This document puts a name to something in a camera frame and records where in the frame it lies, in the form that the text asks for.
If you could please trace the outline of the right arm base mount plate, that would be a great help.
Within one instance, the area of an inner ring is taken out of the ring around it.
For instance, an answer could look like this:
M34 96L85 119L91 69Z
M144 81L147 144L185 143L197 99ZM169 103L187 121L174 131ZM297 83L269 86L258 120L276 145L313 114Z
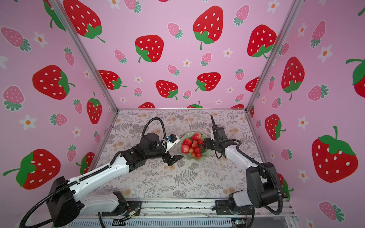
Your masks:
M237 206L233 201L228 199L216 200L212 211L216 211L217 215L252 215L254 208L250 206Z

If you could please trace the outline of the fake red strawberry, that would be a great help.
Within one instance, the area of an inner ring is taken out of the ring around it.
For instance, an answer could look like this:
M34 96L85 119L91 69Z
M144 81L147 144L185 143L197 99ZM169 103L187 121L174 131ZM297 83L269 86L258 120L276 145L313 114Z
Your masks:
M192 145L192 141L189 138L186 138L183 141L183 145L187 145L187 146L190 147Z

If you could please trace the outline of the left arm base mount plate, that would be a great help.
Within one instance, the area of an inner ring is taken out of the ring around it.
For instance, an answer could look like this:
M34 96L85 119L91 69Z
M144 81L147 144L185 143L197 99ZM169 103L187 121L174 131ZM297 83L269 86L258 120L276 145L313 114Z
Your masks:
M142 208L142 201L133 200L126 203L120 203L113 212L102 212L103 217L111 216L139 216Z

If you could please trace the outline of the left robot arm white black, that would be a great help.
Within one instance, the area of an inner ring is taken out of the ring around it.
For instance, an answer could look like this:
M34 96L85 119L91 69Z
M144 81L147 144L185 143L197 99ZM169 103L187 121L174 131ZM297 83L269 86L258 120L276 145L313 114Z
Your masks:
M104 227L102 214L107 216L123 215L122 221L131 219L140 207L132 210L120 192L113 192L100 197L89 197L89 194L108 181L130 173L145 165L147 160L162 158L169 166L183 158L181 155L170 155L169 150L178 144L180 138L174 134L164 135L160 140L154 133L142 132L140 143L134 147L117 152L111 162L69 180L64 177L56 179L48 196L33 206L22 218L19 226L27 227L30 216L42 205L46 204L51 218L36 224L39 228L49 223L54 228L69 225L76 218L88 214L98 214L101 227Z

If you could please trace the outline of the yellow red apple with leaf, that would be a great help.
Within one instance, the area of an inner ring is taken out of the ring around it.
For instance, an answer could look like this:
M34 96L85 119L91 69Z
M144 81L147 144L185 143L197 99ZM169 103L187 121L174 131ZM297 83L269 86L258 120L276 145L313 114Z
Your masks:
M202 135L200 133L195 133L192 137L191 140L192 141L198 141L202 138Z

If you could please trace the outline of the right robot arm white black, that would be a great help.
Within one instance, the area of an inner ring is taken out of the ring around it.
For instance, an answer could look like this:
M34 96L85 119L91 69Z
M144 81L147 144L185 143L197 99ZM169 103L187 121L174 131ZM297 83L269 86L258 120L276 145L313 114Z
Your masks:
M275 166L270 162L260 163L244 153L240 149L240 140L228 138L224 128L216 125L213 116L211 121L212 136L204 139L204 147L214 151L217 159L227 158L246 170L246 190L229 195L229 210L240 213L245 208L265 208L274 215L280 215L284 194Z

